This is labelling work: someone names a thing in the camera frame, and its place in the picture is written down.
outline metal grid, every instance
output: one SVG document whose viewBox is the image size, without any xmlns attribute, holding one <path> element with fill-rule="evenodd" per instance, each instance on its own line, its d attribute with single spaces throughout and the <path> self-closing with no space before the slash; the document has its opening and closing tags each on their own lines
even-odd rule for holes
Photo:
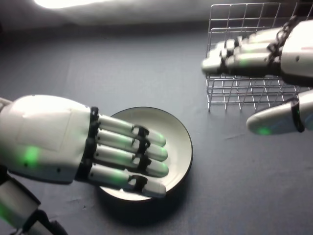
<svg viewBox="0 0 313 235">
<path fill-rule="evenodd" d="M 217 4 L 211 6 L 208 44 L 206 56 L 211 46 L 219 41 L 247 36 L 259 30 L 281 27 L 297 10 L 304 12 L 300 20 L 310 20 L 313 13 L 313 3 L 244 3 Z M 254 110 L 271 107 L 297 96 L 299 92 L 310 88 L 295 87 L 284 83 L 280 77 L 269 76 L 250 78 L 221 74 L 206 77 L 208 109 L 212 104 L 223 105 L 227 110 L 229 105 L 237 105 L 241 110 L 249 105 Z"/>
</svg>

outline gray cloth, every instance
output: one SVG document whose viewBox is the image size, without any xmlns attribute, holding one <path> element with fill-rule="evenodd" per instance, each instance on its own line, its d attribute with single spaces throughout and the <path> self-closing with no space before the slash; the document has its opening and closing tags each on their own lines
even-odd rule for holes
<svg viewBox="0 0 313 235">
<path fill-rule="evenodd" d="M 252 107 L 207 110 L 207 25 L 80 28 L 9 35 L 0 48 L 0 95 L 51 94 L 112 115 L 151 106 L 190 133 L 194 160 L 165 201 L 120 202 L 97 188 L 17 177 L 70 235 L 311 235 L 312 133 L 256 136 Z M 0 235 L 11 228 L 0 222 Z"/>
</svg>

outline bright white light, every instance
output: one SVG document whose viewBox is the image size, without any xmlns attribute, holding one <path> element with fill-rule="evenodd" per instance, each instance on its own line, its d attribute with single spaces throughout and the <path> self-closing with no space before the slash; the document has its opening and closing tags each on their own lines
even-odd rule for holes
<svg viewBox="0 0 313 235">
<path fill-rule="evenodd" d="M 64 8 L 70 6 L 87 5 L 105 0 L 34 0 L 38 5 L 45 8 Z"/>
</svg>

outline dish rack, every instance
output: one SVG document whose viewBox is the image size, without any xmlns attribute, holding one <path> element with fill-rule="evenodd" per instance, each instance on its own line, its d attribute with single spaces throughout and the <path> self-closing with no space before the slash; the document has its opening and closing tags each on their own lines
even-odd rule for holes
<svg viewBox="0 0 313 235">
<path fill-rule="evenodd" d="M 240 3 L 211 6 L 206 57 L 217 42 L 247 36 L 259 30 L 281 27 L 291 16 L 301 10 L 301 21 L 310 20 L 313 3 Z M 280 77 L 250 78 L 227 74 L 207 75 L 207 102 L 209 112 L 213 104 L 237 105 L 239 110 L 252 106 L 255 111 L 297 96 L 310 88 L 292 86 Z"/>
</svg>

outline metal wire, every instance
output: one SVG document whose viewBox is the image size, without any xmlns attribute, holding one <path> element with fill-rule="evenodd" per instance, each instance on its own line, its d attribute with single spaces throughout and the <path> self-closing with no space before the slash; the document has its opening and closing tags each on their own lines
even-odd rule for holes
<svg viewBox="0 0 313 235">
<path fill-rule="evenodd" d="M 306 6 L 308 14 L 299 19 L 312 19 L 310 15 L 313 12 L 313 2 L 212 5 L 206 57 L 208 57 L 211 47 L 222 40 L 236 38 L 240 35 L 247 36 L 267 28 L 281 27 L 301 5 Z M 310 89 L 286 84 L 277 76 L 250 78 L 226 74 L 207 75 L 206 86 L 209 112 L 213 104 L 224 105 L 225 110 L 229 105 L 238 105 L 239 110 L 242 110 L 244 106 L 252 106 L 257 111 L 276 103 L 282 103 L 297 96 L 300 92 Z"/>
</svg>

